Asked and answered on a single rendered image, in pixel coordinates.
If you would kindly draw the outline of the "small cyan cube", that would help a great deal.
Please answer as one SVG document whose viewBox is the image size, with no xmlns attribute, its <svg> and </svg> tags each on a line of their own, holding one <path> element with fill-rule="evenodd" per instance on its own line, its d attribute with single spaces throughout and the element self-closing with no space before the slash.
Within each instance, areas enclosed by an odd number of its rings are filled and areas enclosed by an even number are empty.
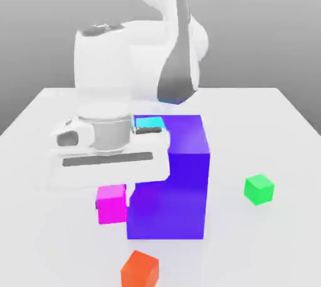
<svg viewBox="0 0 321 287">
<path fill-rule="evenodd" d="M 162 117 L 136 117 L 135 126 L 138 128 L 166 128 Z"/>
</svg>

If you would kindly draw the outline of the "large purple box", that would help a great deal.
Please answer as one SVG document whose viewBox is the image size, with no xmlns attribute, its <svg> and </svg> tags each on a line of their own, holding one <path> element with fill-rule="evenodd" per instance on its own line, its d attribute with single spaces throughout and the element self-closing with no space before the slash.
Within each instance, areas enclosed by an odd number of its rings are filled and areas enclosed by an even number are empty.
<svg viewBox="0 0 321 287">
<path fill-rule="evenodd" d="M 137 184 L 127 210 L 128 239 L 202 239 L 210 149 L 199 115 L 164 115 L 171 135 L 169 177 Z"/>
</svg>

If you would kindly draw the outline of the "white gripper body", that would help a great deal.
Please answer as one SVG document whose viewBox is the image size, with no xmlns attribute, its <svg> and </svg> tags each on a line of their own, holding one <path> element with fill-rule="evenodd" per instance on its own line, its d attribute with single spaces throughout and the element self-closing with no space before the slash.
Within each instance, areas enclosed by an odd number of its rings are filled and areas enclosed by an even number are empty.
<svg viewBox="0 0 321 287">
<path fill-rule="evenodd" d="M 160 130 L 132 134 L 129 144 L 116 152 L 51 149 L 49 185 L 58 189 L 80 189 L 165 181 L 170 174 L 170 142 L 170 133 Z"/>
</svg>

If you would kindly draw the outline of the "small orange cube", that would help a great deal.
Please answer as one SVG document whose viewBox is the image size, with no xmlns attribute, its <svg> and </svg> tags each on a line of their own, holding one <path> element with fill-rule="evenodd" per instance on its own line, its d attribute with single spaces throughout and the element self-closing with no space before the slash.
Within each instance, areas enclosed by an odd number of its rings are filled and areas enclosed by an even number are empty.
<svg viewBox="0 0 321 287">
<path fill-rule="evenodd" d="M 120 270 L 122 287 L 155 287 L 159 260 L 135 250 Z"/>
</svg>

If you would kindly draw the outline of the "small green cube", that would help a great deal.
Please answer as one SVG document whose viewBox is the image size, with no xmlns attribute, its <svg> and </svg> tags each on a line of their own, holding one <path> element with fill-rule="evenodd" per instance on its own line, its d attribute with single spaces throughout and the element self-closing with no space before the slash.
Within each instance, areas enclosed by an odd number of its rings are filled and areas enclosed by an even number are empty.
<svg viewBox="0 0 321 287">
<path fill-rule="evenodd" d="M 255 206 L 272 201 L 274 190 L 275 184 L 263 174 L 257 174 L 245 180 L 244 195 Z"/>
</svg>

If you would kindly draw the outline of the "small magenta cube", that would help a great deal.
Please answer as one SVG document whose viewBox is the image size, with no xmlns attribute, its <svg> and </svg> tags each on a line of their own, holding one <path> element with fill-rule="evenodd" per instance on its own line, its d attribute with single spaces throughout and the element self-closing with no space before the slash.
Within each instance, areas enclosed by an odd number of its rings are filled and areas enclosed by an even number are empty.
<svg viewBox="0 0 321 287">
<path fill-rule="evenodd" d="M 98 188 L 95 205 L 99 224 L 116 224 L 127 221 L 125 189 L 125 185 Z"/>
</svg>

